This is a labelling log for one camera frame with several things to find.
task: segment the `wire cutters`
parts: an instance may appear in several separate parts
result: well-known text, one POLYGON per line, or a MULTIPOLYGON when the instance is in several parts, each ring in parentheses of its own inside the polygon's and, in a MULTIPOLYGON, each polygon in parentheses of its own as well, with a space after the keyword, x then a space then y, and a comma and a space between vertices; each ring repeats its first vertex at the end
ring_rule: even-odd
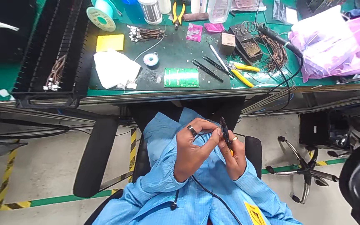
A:
POLYGON ((172 23, 174 24, 174 29, 177 30, 179 28, 179 25, 182 25, 182 19, 183 19, 183 14, 186 11, 186 5, 183 3, 183 8, 181 9, 181 13, 180 15, 177 16, 176 13, 176 8, 177 8, 177 2, 174 1, 173 4, 173 20, 172 23))
POLYGON ((251 83, 251 82, 249 82, 236 68, 236 66, 234 65, 234 64, 229 64, 229 67, 230 67, 230 69, 231 69, 231 72, 233 72, 233 74, 234 75, 236 75, 236 77, 238 78, 238 79, 240 79, 244 84, 246 84, 248 87, 250 87, 250 88, 253 88, 254 87, 254 85, 251 83))
POLYGON ((237 68, 239 70, 250 70, 250 71, 254 71, 254 72, 259 72, 260 71, 259 68, 256 68, 254 66, 247 66, 247 65, 244 65, 244 64, 241 64, 241 63, 229 64, 229 67, 232 67, 232 66, 234 66, 235 68, 237 68))

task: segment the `cylindrical container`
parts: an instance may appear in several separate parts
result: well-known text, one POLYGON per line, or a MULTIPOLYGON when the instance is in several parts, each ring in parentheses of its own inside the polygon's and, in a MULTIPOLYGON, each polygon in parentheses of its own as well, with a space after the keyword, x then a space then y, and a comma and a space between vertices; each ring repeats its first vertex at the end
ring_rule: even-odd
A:
POLYGON ((157 25, 162 22, 162 13, 160 12, 158 0, 138 0, 143 9, 144 19, 151 25, 157 25))
POLYGON ((172 10, 172 5, 170 4, 170 0, 158 0, 158 5, 160 12, 162 14, 168 14, 172 10))
POLYGON ((206 12, 207 0, 191 0, 191 13, 204 13, 206 12))
POLYGON ((96 0, 93 3, 95 7, 88 7, 86 11, 91 22, 104 31, 115 31, 116 24, 112 19, 112 6, 104 0, 96 0))
POLYGON ((212 24, 224 23, 229 16, 232 0, 209 0, 208 17, 212 24))

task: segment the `black storage rack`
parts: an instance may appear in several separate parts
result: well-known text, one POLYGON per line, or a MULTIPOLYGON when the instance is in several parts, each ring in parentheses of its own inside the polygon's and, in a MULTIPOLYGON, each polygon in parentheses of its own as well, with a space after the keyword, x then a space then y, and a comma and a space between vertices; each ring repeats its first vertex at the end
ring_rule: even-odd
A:
POLYGON ((97 36, 86 9, 90 0, 47 0, 12 90, 18 108, 78 107, 87 95, 97 36), (55 61, 67 54, 58 91, 43 86, 55 61), (34 100, 65 103, 33 105, 34 100))

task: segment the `yellow label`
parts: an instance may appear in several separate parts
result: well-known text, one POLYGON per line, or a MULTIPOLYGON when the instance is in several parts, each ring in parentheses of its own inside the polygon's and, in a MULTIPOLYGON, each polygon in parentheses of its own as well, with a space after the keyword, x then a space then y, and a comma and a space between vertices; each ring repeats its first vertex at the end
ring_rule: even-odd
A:
POLYGON ((254 225, 267 225, 265 219, 262 216, 262 213, 257 206, 250 205, 246 202, 244 202, 244 204, 254 225))
POLYGON ((108 50, 123 50, 124 34, 98 36, 96 52, 107 52, 108 50))

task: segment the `silver ring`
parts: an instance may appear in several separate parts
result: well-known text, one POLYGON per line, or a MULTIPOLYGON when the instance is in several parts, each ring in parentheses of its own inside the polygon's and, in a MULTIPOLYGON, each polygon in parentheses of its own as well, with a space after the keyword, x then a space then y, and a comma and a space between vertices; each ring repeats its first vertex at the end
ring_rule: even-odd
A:
POLYGON ((193 126, 189 125, 189 126, 187 127, 187 129, 193 134, 194 137, 198 135, 197 132, 195 132, 193 126))

